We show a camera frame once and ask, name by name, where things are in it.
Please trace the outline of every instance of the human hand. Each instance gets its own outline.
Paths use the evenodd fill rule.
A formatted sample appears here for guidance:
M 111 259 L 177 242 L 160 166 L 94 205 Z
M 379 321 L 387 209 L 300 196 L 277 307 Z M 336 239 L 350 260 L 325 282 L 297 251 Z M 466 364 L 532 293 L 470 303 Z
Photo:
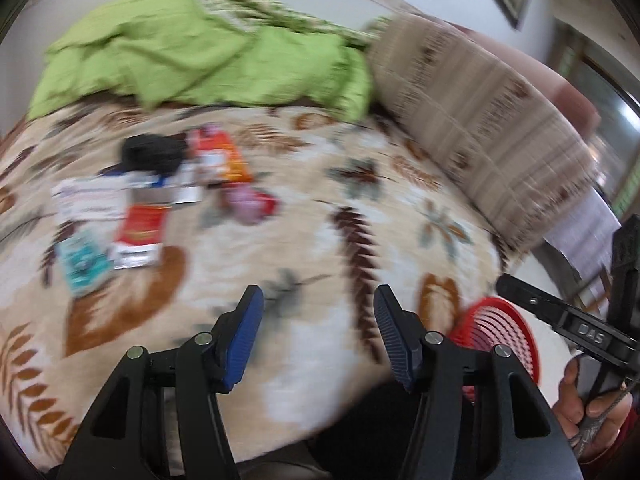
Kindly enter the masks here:
M 572 438 L 578 433 L 578 424 L 584 417 L 584 405 L 575 387 L 577 377 L 578 361 L 577 358 L 574 358 L 569 361 L 569 364 L 564 369 L 564 378 L 562 378 L 558 386 L 560 397 L 553 406 L 553 412 L 567 438 Z M 618 394 L 619 391 L 609 392 L 597 399 L 593 399 L 587 406 L 587 415 L 591 418 L 599 416 L 611 405 Z M 606 420 L 602 423 L 598 434 L 584 450 L 582 460 L 592 460 L 613 445 L 620 432 L 620 427 L 622 427 L 631 410 L 631 403 L 631 394 L 626 394 L 620 403 L 611 410 Z

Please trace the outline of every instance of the red sleeve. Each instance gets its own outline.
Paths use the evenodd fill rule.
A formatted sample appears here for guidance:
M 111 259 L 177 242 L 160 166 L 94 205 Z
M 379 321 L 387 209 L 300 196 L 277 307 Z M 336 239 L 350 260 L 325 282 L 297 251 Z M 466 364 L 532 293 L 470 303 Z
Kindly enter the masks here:
M 629 416 L 626 418 L 622 427 L 620 428 L 620 433 L 618 434 L 618 438 L 613 443 L 609 449 L 607 449 L 603 454 L 597 457 L 596 460 L 593 460 L 587 464 L 580 464 L 580 469 L 582 470 L 582 474 L 584 475 L 584 480 L 589 480 L 591 478 L 595 478 L 595 476 L 600 472 L 600 470 L 604 467 L 604 465 L 611 459 L 613 454 L 618 450 L 620 445 L 625 441 L 626 436 L 629 434 L 631 429 L 635 426 L 638 421 L 638 414 L 635 410 L 631 410 L 629 412 Z

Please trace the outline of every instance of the blue gripper pad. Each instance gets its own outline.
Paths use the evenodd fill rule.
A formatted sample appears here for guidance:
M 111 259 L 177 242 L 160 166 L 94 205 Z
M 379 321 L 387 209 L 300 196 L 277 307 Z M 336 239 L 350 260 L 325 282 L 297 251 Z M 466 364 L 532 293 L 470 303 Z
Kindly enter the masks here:
M 232 327 L 237 327 L 226 348 L 225 376 L 222 379 L 225 387 L 229 390 L 242 380 L 263 311 L 262 290 L 257 285 L 249 285 L 234 311 L 232 322 L 229 324 Z
M 422 366 L 422 344 L 418 334 L 420 330 L 424 332 L 424 329 L 412 326 L 417 317 L 412 319 L 415 316 L 402 310 L 388 285 L 380 285 L 376 289 L 373 295 L 373 313 L 394 377 L 405 390 L 411 390 Z

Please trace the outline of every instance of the floral blanket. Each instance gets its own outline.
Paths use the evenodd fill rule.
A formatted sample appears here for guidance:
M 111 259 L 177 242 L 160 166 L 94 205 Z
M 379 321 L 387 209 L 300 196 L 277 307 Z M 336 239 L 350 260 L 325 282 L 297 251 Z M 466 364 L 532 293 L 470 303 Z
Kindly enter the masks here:
M 74 300 L 54 246 L 50 190 L 117 162 L 126 137 L 221 123 L 277 215 L 245 226 L 215 190 L 170 213 L 157 267 L 117 271 Z M 173 348 L 260 285 L 264 319 L 244 379 L 220 405 L 236 460 L 331 424 L 389 375 L 372 314 L 377 284 L 446 332 L 500 271 L 491 228 L 385 121 L 337 123 L 316 108 L 159 108 L 85 100 L 18 132 L 0 164 L 0 415 L 38 467 L 63 459 L 130 346 Z M 105 239 L 117 222 L 92 222 Z M 179 470 L 176 431 L 168 435 Z

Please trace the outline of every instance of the teal packet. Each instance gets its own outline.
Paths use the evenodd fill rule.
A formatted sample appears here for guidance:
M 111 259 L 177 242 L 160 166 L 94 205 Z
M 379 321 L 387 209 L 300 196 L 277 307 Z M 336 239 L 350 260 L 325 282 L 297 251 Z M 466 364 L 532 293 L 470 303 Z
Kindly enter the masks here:
M 100 287 L 113 270 L 107 254 L 88 228 L 57 243 L 56 253 L 74 298 L 85 296 Z

